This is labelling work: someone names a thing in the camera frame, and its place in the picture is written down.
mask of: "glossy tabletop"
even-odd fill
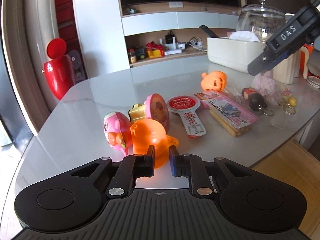
[[[24,154],[11,186],[17,195],[23,188],[68,171],[103,156],[112,161],[124,157],[110,148],[103,132],[104,116],[113,111],[123,114],[135,103],[159,93],[165,100],[179,95],[200,92],[201,74],[220,70],[228,75],[228,82],[241,91],[249,87],[249,74],[211,63],[207,56],[176,59],[144,65],[99,76],[72,87],[58,104],[32,140]],[[292,138],[320,109],[320,93],[302,78],[288,85],[297,99],[297,113],[287,115],[282,109],[273,109],[274,116],[260,116],[251,130],[237,138],[231,137],[209,114],[199,108],[198,116],[207,134],[190,139],[181,118],[170,113],[170,136],[180,142],[180,154],[199,155],[204,161],[222,156],[250,166]],[[140,188],[186,188],[186,178],[173,178],[169,164],[155,170],[152,178],[137,179]]]

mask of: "wooden floor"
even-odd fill
[[[300,190],[308,206],[299,229],[308,237],[319,231],[320,162],[315,157],[295,141],[290,141],[252,169]]]

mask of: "bottle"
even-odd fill
[[[128,55],[129,55],[130,63],[137,62],[137,56],[136,56],[136,53],[134,52],[134,49],[129,49]]]

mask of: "doll keychain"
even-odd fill
[[[253,111],[258,112],[258,115],[274,115],[272,110],[267,109],[268,105],[263,96],[254,88],[244,88],[242,90],[242,96],[249,101],[249,107]]]

